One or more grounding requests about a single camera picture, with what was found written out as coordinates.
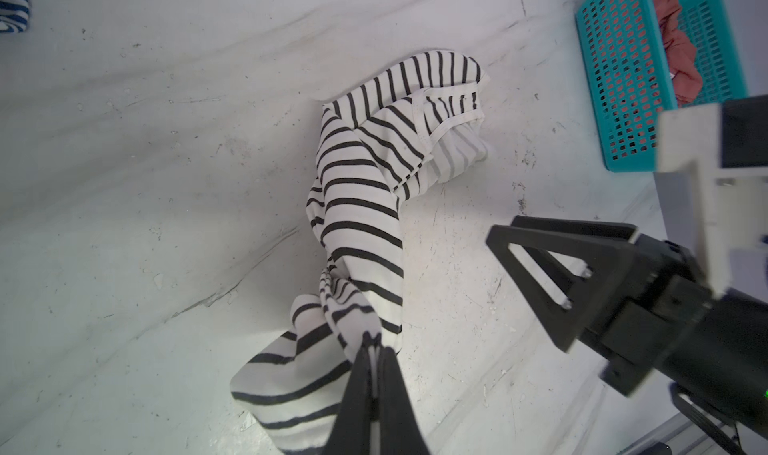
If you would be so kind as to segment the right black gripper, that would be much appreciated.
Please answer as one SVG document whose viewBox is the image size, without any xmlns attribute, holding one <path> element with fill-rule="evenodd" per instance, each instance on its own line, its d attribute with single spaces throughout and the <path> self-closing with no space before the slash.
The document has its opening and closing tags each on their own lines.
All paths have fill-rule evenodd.
<svg viewBox="0 0 768 455">
<path fill-rule="evenodd" d="M 600 378 L 630 396 L 660 369 L 714 303 L 690 250 L 634 225 L 517 216 L 486 245 L 545 332 L 566 352 L 603 357 Z"/>
</svg>

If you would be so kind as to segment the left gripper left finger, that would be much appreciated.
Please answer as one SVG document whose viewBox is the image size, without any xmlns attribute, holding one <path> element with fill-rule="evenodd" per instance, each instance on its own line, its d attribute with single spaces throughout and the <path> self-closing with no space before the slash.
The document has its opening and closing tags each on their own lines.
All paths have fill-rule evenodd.
<svg viewBox="0 0 768 455">
<path fill-rule="evenodd" d="M 373 413 L 370 351 L 361 347 L 323 455 L 369 455 Z"/>
</svg>

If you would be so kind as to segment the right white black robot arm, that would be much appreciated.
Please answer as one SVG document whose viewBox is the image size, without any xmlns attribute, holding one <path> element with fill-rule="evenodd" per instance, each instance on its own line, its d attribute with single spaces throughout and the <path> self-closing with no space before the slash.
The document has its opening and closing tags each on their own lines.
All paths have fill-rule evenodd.
<svg viewBox="0 0 768 455">
<path fill-rule="evenodd" d="M 677 410 L 729 454 L 727 427 L 767 432 L 767 306 L 716 297 L 689 250 L 629 224 L 518 216 L 486 243 L 562 351 L 581 342 L 632 394 L 666 375 Z"/>
</svg>

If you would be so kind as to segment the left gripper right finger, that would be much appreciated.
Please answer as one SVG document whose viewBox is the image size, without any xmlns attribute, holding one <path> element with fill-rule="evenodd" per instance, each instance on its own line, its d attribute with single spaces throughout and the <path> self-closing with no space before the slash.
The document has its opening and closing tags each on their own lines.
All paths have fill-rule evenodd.
<svg viewBox="0 0 768 455">
<path fill-rule="evenodd" d="M 395 351 L 380 350 L 377 361 L 377 398 L 381 454 L 425 454 L 430 451 L 421 434 Z"/>
</svg>

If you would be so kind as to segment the black white striped tank top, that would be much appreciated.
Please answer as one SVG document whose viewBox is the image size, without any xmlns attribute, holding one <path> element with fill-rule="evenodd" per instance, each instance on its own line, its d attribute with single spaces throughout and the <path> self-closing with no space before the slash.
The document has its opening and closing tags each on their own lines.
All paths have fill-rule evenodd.
<svg viewBox="0 0 768 455">
<path fill-rule="evenodd" d="M 400 347 L 400 210 L 487 156 L 486 80 L 475 59 L 428 51 L 323 106 L 306 203 L 327 257 L 318 291 L 294 300 L 290 328 L 230 384 L 281 452 L 323 449 L 365 338 Z"/>
</svg>

